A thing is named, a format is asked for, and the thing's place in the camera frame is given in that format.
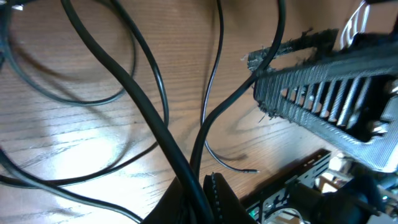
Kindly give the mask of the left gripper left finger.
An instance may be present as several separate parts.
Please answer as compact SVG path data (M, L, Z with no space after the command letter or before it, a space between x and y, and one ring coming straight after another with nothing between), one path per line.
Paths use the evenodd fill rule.
M142 224L186 224L190 223L189 206L183 188L174 178L155 208Z

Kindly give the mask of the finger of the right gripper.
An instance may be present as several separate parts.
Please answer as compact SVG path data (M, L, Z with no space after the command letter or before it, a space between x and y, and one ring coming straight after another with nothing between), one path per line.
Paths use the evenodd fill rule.
M327 29L310 35L307 34L310 30L305 31L298 39L290 39L287 42L281 43L274 58L299 50L314 48L313 54L306 59L304 63L316 61L332 53L338 31L339 29ZM251 72L255 71L258 66L260 66L270 49L271 48L268 47L249 53L247 66Z
M397 171L397 44L354 50L265 74L254 99L368 168Z

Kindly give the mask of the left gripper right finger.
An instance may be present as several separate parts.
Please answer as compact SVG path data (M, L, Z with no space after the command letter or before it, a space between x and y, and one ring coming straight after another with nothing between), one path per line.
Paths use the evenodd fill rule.
M222 174L206 175L203 190L217 224L256 224Z

